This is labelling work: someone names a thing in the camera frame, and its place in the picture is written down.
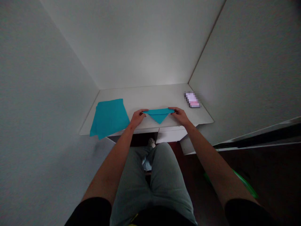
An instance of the stack of teal paper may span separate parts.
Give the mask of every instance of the stack of teal paper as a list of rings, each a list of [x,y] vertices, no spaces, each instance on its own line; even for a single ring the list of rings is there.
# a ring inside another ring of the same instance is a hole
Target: stack of teal paper
[[[163,120],[168,116],[168,114],[173,112],[175,112],[175,110],[163,108],[144,111],[143,113],[149,114],[150,117],[152,117],[156,122],[161,124]]]
[[[129,117],[123,105],[123,99],[99,102],[90,137],[98,135],[99,140],[125,129],[129,124]]]

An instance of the leg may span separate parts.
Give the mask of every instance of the leg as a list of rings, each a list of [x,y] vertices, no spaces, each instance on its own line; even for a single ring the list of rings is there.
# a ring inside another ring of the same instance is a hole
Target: leg
[[[176,210],[197,225],[193,206],[179,164],[168,143],[161,143],[150,153],[153,204]]]
[[[151,191],[145,180],[142,163],[151,147],[130,148],[120,178],[110,225],[128,225],[131,219],[151,203]]]

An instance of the shoe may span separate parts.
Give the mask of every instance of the shoe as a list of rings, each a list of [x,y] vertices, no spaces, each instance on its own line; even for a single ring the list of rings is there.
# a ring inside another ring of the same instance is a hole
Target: shoe
[[[154,140],[153,138],[150,138],[150,139],[148,140],[147,146],[150,146],[150,147],[154,148],[154,147],[156,146],[155,140]]]

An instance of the phone screen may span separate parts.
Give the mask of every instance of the phone screen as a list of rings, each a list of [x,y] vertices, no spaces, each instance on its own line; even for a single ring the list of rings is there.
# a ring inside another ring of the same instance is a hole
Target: phone screen
[[[190,108],[200,107],[201,104],[194,93],[185,93],[186,101]]]

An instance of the finger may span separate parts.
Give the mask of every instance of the finger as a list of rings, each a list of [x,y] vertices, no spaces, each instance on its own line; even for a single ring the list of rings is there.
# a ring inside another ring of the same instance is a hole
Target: finger
[[[146,117],[146,114],[144,114],[144,113],[141,112],[141,113],[139,114],[139,117],[140,117],[140,118],[144,118],[144,117]]]
[[[148,111],[148,109],[139,109],[138,111],[135,111],[135,113],[137,112],[139,114],[139,113],[141,113],[143,111]]]
[[[176,110],[176,111],[180,111],[181,108],[178,108],[178,107],[169,107],[168,109],[173,109],[173,110]]]
[[[178,117],[178,114],[175,113],[175,112],[174,112],[174,113],[171,113],[171,115],[174,116],[174,117]]]
[[[140,109],[139,112],[149,111],[148,109]]]

